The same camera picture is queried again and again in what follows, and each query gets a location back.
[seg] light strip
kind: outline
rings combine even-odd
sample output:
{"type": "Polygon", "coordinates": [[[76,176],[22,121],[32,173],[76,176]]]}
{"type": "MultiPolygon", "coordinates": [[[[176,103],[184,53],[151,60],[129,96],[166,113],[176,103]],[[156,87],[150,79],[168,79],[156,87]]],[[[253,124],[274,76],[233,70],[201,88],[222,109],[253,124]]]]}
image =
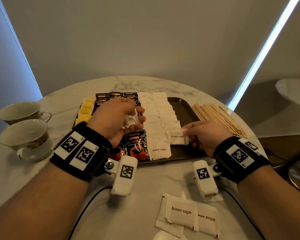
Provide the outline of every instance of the light strip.
{"type": "Polygon", "coordinates": [[[286,8],[284,9],[283,13],[281,14],[278,22],[276,23],[275,27],[273,28],[272,32],[270,33],[267,41],[265,42],[264,46],[262,47],[260,53],[258,54],[256,60],[254,61],[252,67],[250,68],[248,74],[244,78],[242,84],[240,85],[238,91],[236,92],[235,96],[233,97],[232,101],[229,103],[228,107],[232,111],[235,110],[236,106],[238,105],[240,99],[242,98],[244,92],[246,91],[247,87],[251,83],[254,75],[258,71],[260,65],[262,64],[263,60],[267,56],[269,50],[271,49],[272,45],[274,44],[276,38],[280,34],[282,28],[284,27],[285,23],[287,22],[289,16],[291,15],[292,11],[296,7],[299,0],[290,0],[286,8]]]}

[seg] teacup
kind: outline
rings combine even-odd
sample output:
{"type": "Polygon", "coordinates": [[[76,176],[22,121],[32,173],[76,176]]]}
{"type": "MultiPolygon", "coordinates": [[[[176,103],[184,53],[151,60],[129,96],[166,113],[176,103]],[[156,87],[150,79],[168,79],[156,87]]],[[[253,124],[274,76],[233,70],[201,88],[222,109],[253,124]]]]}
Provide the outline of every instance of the teacup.
{"type": "Polygon", "coordinates": [[[41,161],[52,153],[48,124],[39,119],[9,126],[0,134],[0,143],[16,150],[22,160],[41,161]]]}
{"type": "Polygon", "coordinates": [[[40,119],[43,113],[49,114],[49,117],[45,120],[45,122],[48,122],[52,117],[50,112],[40,112],[38,102],[25,101],[0,109],[0,119],[7,122],[8,125],[13,125],[23,120],[40,119]]]}

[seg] white wall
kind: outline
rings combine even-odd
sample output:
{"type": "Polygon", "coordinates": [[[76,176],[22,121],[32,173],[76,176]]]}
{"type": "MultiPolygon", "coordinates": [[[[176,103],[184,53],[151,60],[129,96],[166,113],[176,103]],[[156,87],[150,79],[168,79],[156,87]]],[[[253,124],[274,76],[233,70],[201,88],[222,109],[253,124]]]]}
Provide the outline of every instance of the white wall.
{"type": "Polygon", "coordinates": [[[235,110],[258,137],[300,134],[300,106],[275,89],[277,80],[294,77],[300,77],[300,1],[235,110]]]}
{"type": "Polygon", "coordinates": [[[154,76],[235,90],[289,0],[3,0],[43,95],[154,76]]]}
{"type": "MultiPolygon", "coordinates": [[[[0,108],[20,101],[37,101],[42,98],[5,15],[0,1],[0,108]]],[[[6,123],[0,120],[0,132],[5,126],[6,123]]]]}

